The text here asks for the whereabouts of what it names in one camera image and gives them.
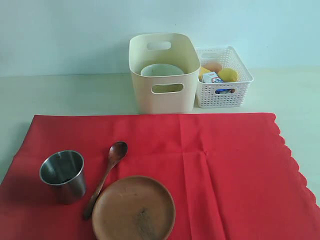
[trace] brown plate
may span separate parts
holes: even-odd
[[[100,195],[92,214],[98,240],[165,240],[176,209],[169,191],[146,176],[122,178]]]

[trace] stainless steel cup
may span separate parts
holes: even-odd
[[[42,163],[39,175],[50,185],[60,203],[71,204],[86,193],[84,158],[76,151],[65,150],[51,155]]]

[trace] table surface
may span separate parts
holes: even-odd
[[[198,113],[275,113],[286,145],[320,205],[320,66],[250,69],[254,82],[244,104],[199,108]],[[0,182],[34,115],[137,114],[129,74],[0,77]]]

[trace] cream plastic bin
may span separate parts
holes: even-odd
[[[239,107],[245,100],[248,88],[254,78],[241,61],[236,50],[231,47],[197,47],[201,65],[220,63],[223,68],[232,68],[238,73],[238,81],[203,83],[198,81],[196,100],[200,108]],[[217,94],[218,89],[233,89],[233,93]]]
[[[184,74],[141,76],[141,70],[151,64],[171,64]],[[152,33],[132,38],[129,67],[140,113],[185,113],[193,109],[200,61],[187,36]]]

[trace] basket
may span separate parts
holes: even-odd
[[[142,76],[141,70],[151,64],[175,65],[185,74]],[[153,33],[132,38],[129,68],[140,113],[185,113],[193,109],[200,62],[187,36]]]
[[[237,82],[203,83],[198,80],[196,99],[200,108],[239,107],[246,97],[248,87],[254,80],[245,67],[235,49],[231,46],[224,48],[197,47],[201,66],[216,62],[223,68],[232,68],[238,73]],[[217,94],[219,89],[234,89],[232,93]]]

